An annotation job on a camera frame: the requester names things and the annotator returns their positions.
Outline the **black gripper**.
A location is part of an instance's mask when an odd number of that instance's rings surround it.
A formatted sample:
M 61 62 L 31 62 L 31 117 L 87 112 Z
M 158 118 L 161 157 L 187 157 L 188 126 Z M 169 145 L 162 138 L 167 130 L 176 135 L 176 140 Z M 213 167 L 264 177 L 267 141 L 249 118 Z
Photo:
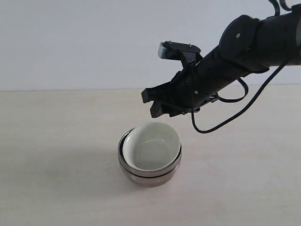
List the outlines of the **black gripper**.
M 175 117 L 185 115 L 191 112 L 191 109 L 198 111 L 200 106 L 216 92 L 214 87 L 210 87 L 210 82 L 202 81 L 196 72 L 182 70 L 169 82 L 145 88 L 141 92 L 141 97 L 143 103 L 154 101 L 150 108 L 152 118 L 164 114 Z

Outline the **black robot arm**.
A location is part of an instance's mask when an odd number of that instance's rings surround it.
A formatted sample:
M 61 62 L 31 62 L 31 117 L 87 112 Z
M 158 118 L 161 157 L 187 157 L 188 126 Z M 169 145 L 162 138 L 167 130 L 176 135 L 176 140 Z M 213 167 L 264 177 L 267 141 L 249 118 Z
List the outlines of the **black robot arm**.
M 301 63 L 301 15 L 291 12 L 264 20 L 241 15 L 224 30 L 218 45 L 201 56 L 195 45 L 164 41 L 158 55 L 179 60 L 182 70 L 171 81 L 142 91 L 152 102 L 151 116 L 171 117 L 199 109 L 232 82 L 252 73 L 265 73 L 286 62 Z

